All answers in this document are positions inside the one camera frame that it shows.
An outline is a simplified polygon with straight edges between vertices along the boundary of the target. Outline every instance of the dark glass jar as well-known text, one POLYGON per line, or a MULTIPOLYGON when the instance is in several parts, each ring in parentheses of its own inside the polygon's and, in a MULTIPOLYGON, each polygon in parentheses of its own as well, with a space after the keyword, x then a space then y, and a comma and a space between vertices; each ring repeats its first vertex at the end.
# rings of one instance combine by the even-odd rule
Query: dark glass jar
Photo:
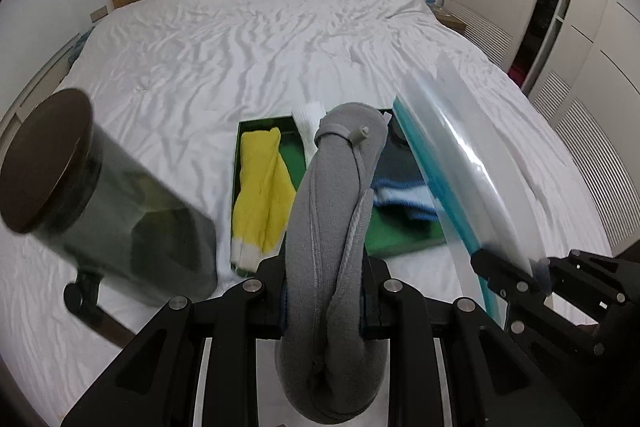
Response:
POLYGON ((149 303, 213 293, 216 232, 93 122, 80 90, 47 98, 12 140, 0 213, 84 273, 149 303))

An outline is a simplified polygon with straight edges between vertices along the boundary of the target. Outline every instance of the electrical outlet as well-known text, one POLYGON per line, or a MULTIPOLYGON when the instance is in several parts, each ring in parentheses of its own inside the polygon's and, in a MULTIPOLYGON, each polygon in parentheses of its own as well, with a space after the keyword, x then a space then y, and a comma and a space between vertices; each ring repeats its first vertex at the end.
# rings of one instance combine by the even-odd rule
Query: electrical outlet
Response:
POLYGON ((91 22, 93 24, 97 23, 100 19, 102 19, 103 17, 106 17, 109 14, 109 11, 107 10, 106 6, 103 6, 102 8, 98 8, 95 12, 93 12, 90 17, 91 17, 91 22))

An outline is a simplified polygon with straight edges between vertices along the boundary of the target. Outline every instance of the robotic arm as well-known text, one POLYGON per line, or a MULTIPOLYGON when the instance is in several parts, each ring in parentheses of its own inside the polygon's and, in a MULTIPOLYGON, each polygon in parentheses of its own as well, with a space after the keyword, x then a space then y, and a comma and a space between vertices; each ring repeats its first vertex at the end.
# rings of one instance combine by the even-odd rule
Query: robotic arm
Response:
MULTIPOLYGON (((434 338, 456 427, 639 424, 640 266, 580 251, 548 261, 554 292, 597 319, 593 331, 549 309, 532 278, 486 250, 472 266, 508 301, 505 331, 471 299, 425 298, 364 256, 360 331, 390 340, 390 427, 444 425, 434 338)), ((207 337, 202 424, 257 427, 255 340, 282 336, 285 306, 283 251, 222 297, 171 299, 63 427, 191 426, 207 337)))

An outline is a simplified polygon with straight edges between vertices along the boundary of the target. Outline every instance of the wrinkled fabric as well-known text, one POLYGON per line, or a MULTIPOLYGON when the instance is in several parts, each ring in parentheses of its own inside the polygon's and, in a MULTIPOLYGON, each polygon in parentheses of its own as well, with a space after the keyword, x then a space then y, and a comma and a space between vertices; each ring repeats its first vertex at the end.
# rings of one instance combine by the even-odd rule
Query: wrinkled fabric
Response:
MULTIPOLYGON (((548 255, 610 255, 586 184, 562 142, 510 79, 441 26, 422 0, 143 0, 100 21, 62 87, 91 97, 95 118, 136 160, 208 214, 218 232, 220 295, 229 264, 238 122, 314 100, 390 107, 409 68, 435 74, 443 50, 513 154, 548 255)), ((0 228, 0 353, 35 409, 58 425, 118 350, 63 304, 71 266, 0 228)), ((388 261, 425 295, 462 295, 446 247, 388 261)), ((104 286, 100 304, 133 330, 156 309, 104 286)), ((260 423, 310 425, 286 402, 273 347, 258 348, 260 423)), ((348 425, 386 425, 385 387, 348 425)))
POLYGON ((386 341, 360 336, 364 239, 373 172, 386 122, 347 103, 322 118, 318 152, 302 178, 286 238, 286 325, 276 350, 289 402, 315 422, 343 423, 373 402, 385 375, 386 341), (350 139, 357 136, 360 140, 350 139))

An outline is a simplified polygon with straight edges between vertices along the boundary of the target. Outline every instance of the nightstand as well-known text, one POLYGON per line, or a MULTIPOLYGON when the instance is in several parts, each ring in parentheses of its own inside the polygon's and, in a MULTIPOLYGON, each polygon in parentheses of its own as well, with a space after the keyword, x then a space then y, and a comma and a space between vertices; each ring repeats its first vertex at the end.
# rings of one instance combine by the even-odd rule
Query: nightstand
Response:
POLYGON ((458 17, 453 15, 453 13, 447 10, 444 6, 439 6, 437 4, 427 4, 427 6, 431 8, 431 11, 436 16, 436 19, 440 24, 452 29, 453 31, 457 31, 460 35, 465 34, 466 23, 463 20, 460 20, 458 17))

